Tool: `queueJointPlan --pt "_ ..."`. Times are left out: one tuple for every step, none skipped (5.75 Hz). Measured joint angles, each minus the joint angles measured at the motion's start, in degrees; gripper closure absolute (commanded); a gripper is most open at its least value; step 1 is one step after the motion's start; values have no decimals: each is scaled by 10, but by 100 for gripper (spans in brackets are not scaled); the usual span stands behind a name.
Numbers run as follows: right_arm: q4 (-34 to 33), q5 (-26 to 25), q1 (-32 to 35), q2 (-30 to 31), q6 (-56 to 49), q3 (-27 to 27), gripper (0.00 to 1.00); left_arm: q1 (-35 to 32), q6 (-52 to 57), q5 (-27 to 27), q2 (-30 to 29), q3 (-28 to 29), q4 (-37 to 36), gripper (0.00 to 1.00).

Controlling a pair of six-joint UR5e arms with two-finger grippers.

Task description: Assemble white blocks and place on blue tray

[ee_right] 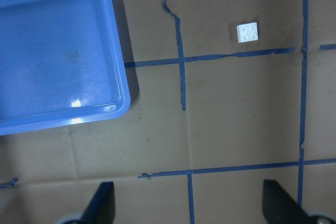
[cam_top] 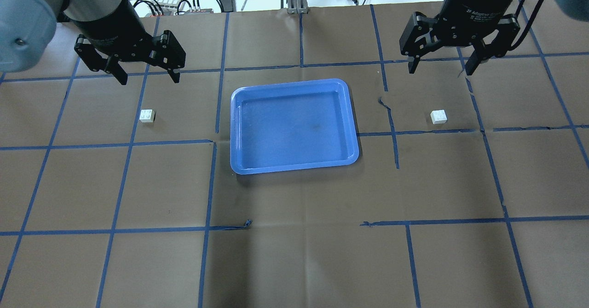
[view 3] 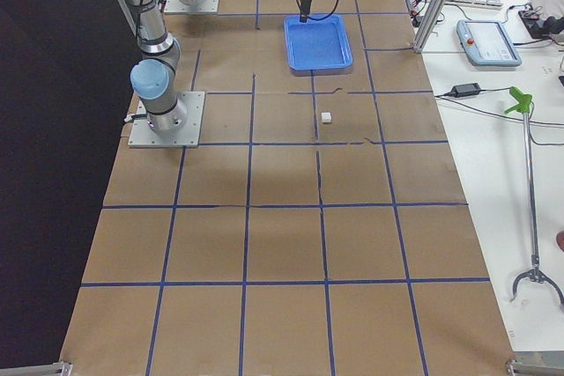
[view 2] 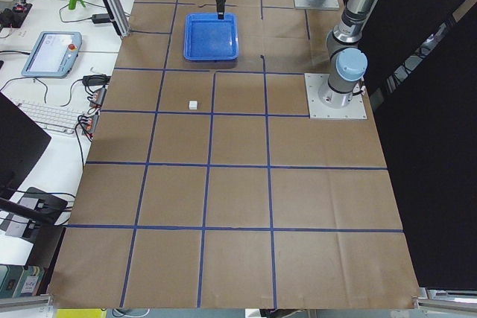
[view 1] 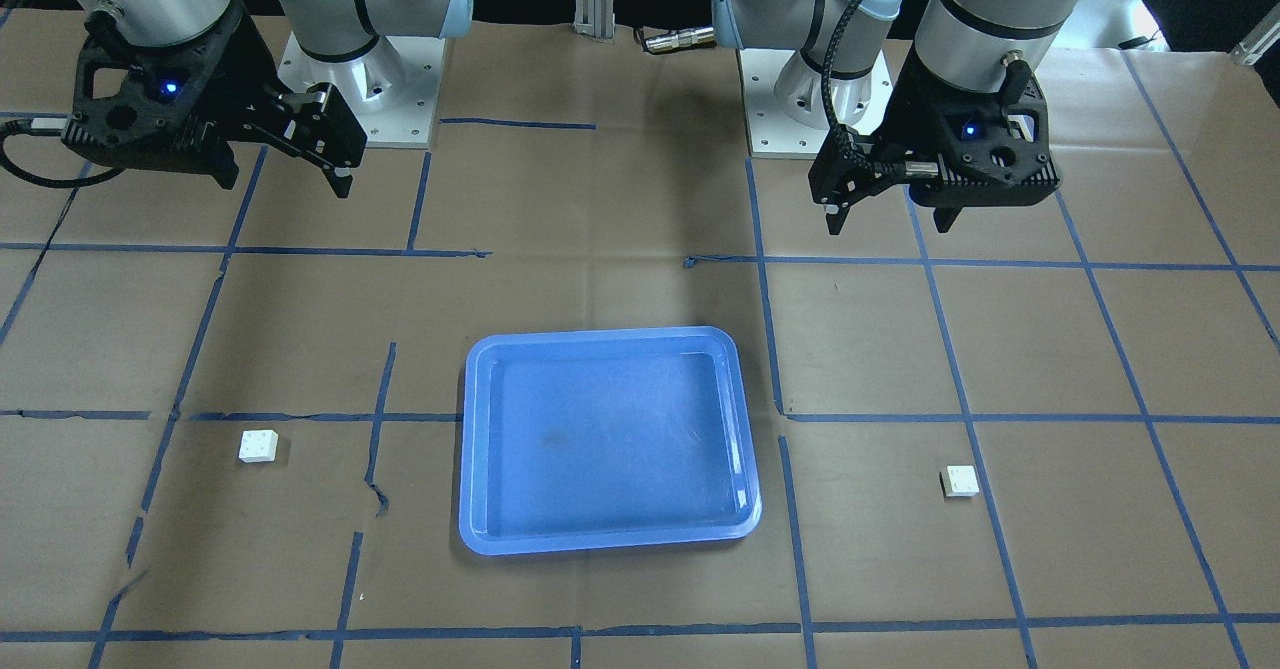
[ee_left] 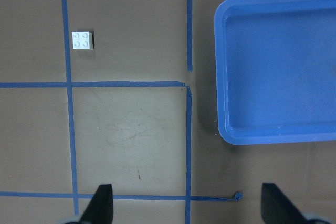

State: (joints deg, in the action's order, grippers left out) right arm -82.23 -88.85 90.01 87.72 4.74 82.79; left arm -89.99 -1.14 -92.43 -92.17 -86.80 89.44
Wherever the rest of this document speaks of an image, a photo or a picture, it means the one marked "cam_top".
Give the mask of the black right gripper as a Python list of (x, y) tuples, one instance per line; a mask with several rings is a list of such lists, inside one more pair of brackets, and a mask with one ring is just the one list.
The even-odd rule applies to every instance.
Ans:
[(414, 74), (423, 56), (443, 47), (473, 47), (467, 76), (490, 58), (503, 58), (523, 40), (517, 14), (507, 14), (513, 0), (444, 0), (435, 17), (413, 12), (399, 39)]

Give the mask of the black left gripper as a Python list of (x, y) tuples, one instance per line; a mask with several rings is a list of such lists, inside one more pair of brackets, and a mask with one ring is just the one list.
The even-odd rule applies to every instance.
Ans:
[(69, 0), (64, 14), (80, 30), (74, 50), (89, 70), (107, 72), (126, 85), (121, 64), (144, 62), (179, 83), (185, 50), (170, 30), (150, 35), (130, 0)]

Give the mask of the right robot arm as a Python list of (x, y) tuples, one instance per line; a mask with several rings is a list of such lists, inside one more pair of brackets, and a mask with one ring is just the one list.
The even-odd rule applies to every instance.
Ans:
[[(506, 13), (513, 0), (444, 0), (435, 17), (412, 13), (399, 39), (400, 53), (407, 56), (408, 71), (413, 74), (429, 53), (443, 47), (471, 46), (465, 71), (472, 75), (484, 61), (503, 58), (523, 42), (544, 1), (538, 0), (522, 29), (518, 22), (522, 4), (515, 13)], [(588, 0), (554, 1), (568, 17), (588, 20)]]

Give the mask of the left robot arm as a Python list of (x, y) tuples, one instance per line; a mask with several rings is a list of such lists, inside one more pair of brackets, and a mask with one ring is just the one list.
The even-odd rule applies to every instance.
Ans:
[(21, 72), (37, 65), (60, 14), (78, 27), (74, 52), (89, 70), (126, 84), (121, 64), (143, 62), (164, 69), (179, 83), (185, 50), (170, 30), (150, 35), (130, 0), (0, 0), (1, 71)]

